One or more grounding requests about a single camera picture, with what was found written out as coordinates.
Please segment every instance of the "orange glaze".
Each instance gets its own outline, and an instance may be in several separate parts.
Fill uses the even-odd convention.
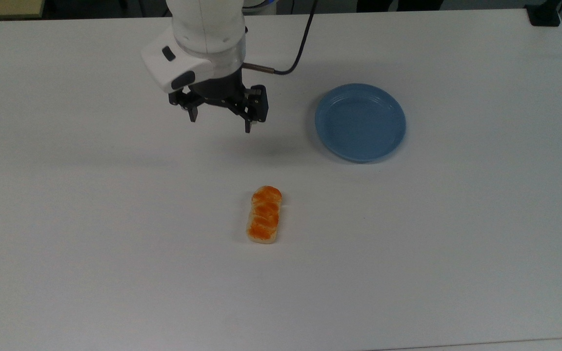
[[[261,187],[253,194],[251,204],[252,222],[247,230],[248,235],[259,240],[274,239],[279,224],[281,192],[271,186]]]

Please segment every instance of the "black cable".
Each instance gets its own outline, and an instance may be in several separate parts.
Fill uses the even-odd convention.
[[[314,19],[314,13],[316,12],[316,6],[318,5],[318,0],[314,0],[314,4],[312,5],[312,10],[309,13],[309,20],[307,20],[307,25],[305,26],[305,33],[303,33],[303,40],[301,41],[301,47],[299,48],[299,53],[296,55],[296,60],[294,60],[294,64],[292,67],[287,71],[277,71],[274,70],[274,74],[279,74],[281,76],[285,74],[290,74],[296,66],[299,64],[299,60],[301,59],[301,55],[303,55],[303,48],[305,47],[305,42],[307,41],[307,34],[309,33],[309,27],[312,25],[312,20]]]

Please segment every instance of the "white robot arm casing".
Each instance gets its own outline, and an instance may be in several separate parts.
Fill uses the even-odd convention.
[[[142,50],[165,93],[240,69],[246,54],[242,0],[167,0],[167,5],[172,26]]]
[[[243,0],[166,0],[179,44],[201,54],[220,53],[244,35]]]

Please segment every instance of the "white table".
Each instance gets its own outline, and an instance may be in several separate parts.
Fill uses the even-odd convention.
[[[247,18],[284,68],[305,16]],[[361,351],[562,338],[562,27],[524,10],[318,15],[268,121],[196,124],[139,50],[168,19],[0,22],[0,350]],[[385,162],[314,137],[364,82]],[[249,198],[284,194],[273,245]]]

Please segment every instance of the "floor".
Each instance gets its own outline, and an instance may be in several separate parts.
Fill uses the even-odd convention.
[[[289,14],[293,0],[279,0],[278,14]],[[294,13],[309,12],[312,0],[294,0]],[[120,18],[120,17],[161,17],[167,16],[165,0],[125,0],[127,8],[122,9],[119,0],[47,0],[44,17],[49,19],[73,18]],[[354,12],[357,0],[321,0],[318,13]],[[542,0],[444,0],[443,10],[463,9],[515,9],[525,4],[540,4]],[[397,0],[390,7],[393,11]]]

